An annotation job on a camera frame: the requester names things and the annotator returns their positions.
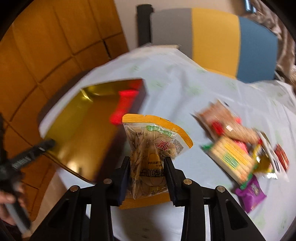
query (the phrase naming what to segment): gold candy wrapper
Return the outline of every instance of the gold candy wrapper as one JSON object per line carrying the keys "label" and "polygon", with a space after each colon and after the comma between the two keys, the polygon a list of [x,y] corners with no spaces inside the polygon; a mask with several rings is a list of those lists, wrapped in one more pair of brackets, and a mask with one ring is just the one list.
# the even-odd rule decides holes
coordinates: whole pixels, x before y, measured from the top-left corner
{"label": "gold candy wrapper", "polygon": [[191,148],[192,140],[182,128],[157,116],[126,114],[123,125],[132,148],[132,198],[167,193],[163,160]]}

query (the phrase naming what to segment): pink wrapper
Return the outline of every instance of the pink wrapper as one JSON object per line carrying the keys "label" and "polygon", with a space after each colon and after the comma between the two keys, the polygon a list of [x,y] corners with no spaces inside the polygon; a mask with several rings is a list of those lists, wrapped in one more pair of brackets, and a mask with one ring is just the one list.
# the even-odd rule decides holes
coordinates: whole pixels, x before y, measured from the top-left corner
{"label": "pink wrapper", "polygon": [[244,210],[249,213],[257,207],[265,198],[266,195],[262,192],[258,180],[255,176],[252,177],[248,186],[244,190],[239,188],[235,190],[244,203]]}

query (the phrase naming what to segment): pile of snacks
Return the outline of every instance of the pile of snacks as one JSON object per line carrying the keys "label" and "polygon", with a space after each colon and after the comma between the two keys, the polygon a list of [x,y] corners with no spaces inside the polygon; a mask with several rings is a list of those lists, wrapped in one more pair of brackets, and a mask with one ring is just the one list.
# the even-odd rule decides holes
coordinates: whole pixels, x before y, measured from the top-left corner
{"label": "pile of snacks", "polygon": [[254,174],[288,181],[289,161],[281,146],[273,150],[263,132],[244,127],[227,105],[218,100],[196,117],[214,140],[204,151],[239,184],[236,194],[246,212],[266,197]]}
{"label": "pile of snacks", "polygon": [[131,189],[134,199],[167,192],[165,157],[174,159],[193,146],[179,126],[152,115],[126,114],[122,118],[131,153]]}

